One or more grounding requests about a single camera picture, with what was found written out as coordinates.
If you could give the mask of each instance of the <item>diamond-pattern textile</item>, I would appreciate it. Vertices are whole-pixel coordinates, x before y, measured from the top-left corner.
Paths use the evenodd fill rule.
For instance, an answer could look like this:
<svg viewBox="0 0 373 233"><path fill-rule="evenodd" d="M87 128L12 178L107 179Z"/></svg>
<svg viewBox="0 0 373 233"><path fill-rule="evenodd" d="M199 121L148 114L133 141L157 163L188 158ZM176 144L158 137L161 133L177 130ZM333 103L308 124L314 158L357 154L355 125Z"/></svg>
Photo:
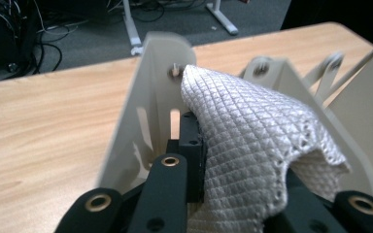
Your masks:
<svg viewBox="0 0 373 233"><path fill-rule="evenodd" d="M289 166L320 196L332 199L339 190L349 166L304 104L190 65L182 95L208 146L205 200L189 205L188 232L262 232L287 203Z"/></svg>

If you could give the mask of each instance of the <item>screw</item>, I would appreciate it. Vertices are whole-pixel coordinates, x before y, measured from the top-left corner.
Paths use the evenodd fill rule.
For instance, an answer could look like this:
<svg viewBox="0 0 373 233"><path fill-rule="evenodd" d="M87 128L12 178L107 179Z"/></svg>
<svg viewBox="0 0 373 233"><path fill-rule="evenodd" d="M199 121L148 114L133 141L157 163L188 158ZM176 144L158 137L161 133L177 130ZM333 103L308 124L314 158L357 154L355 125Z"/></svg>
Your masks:
<svg viewBox="0 0 373 233"><path fill-rule="evenodd" d="M269 70L269 65L267 63L260 63L254 69L254 76L262 76L265 75Z"/></svg>
<svg viewBox="0 0 373 233"><path fill-rule="evenodd" d="M168 77L173 80L181 80L183 78L183 72L185 68L174 63L174 65L168 70Z"/></svg>
<svg viewBox="0 0 373 233"><path fill-rule="evenodd" d="M10 64L8 65L8 71L9 71L9 72L13 73L13 72L15 72L16 70L17 70L17 64L16 64L16 63L10 63Z"/></svg>

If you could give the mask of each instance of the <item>brass insert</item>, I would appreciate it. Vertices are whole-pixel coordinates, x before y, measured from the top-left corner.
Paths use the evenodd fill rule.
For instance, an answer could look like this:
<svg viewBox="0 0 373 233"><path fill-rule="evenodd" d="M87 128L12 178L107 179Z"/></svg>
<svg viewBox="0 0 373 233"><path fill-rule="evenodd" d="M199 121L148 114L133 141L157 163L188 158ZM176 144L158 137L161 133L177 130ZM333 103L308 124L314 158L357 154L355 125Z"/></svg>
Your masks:
<svg viewBox="0 0 373 233"><path fill-rule="evenodd" d="M373 202L365 197L360 196L351 196L348 199L348 202L350 202L350 205L352 205L356 210L373 216Z"/></svg>
<svg viewBox="0 0 373 233"><path fill-rule="evenodd" d="M167 167L174 167L177 166L178 163L180 163L180 159L176 157L166 157L161 160L161 163Z"/></svg>
<svg viewBox="0 0 373 233"><path fill-rule="evenodd" d="M111 197L105 193L95 194L90 197L86 203L85 208L89 212L100 212L105 210L109 205L111 205Z"/></svg>

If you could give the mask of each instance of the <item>gray carpet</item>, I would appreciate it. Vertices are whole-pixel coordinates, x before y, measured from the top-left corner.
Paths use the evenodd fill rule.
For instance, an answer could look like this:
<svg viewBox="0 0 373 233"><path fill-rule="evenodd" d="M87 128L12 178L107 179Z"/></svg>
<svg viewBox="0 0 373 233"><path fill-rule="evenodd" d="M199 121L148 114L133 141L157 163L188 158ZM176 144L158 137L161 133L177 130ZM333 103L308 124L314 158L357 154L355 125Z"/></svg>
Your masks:
<svg viewBox="0 0 373 233"><path fill-rule="evenodd" d="M149 31L170 31L186 37L193 46L213 42L233 40L262 33L280 30L290 0L253 0L248 4L238 0L224 0L221 11L239 29L237 36L229 35L220 23L206 10L204 5L187 11L169 11L154 22L143 22L159 16L159 12L145 12L136 9L132 12L141 40ZM57 70L86 66L106 61L112 61L132 56L129 39L124 22L121 21L121 11L118 10L111 18L111 24L87 22L76 30L71 26L71 33L64 39L52 43L63 53L63 59ZM63 28L52 32L61 33ZM58 35L46 33L43 40L58 38ZM37 47L35 54L39 57ZM46 48L45 60L41 73L50 72L58 60L58 53L52 48ZM0 70L0 80L10 74Z"/></svg>

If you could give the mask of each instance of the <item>desk leg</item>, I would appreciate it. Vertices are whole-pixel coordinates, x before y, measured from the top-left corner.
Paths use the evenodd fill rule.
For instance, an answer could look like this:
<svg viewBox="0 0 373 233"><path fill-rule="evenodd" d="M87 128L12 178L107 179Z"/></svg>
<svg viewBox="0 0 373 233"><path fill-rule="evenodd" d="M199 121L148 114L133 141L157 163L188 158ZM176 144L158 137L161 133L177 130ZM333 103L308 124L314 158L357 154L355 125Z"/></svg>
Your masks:
<svg viewBox="0 0 373 233"><path fill-rule="evenodd" d="M238 34L238 28L220 11L220 0L215 0L214 3L208 3L207 9L217 18L229 34L235 36Z"/></svg>
<svg viewBox="0 0 373 233"><path fill-rule="evenodd" d="M129 0L123 0L123 9L125 16L123 17L126 26L126 32L128 33L129 41L132 47L141 47L141 39L139 39L138 31L136 30L134 19L131 16L131 10L129 8Z"/></svg>

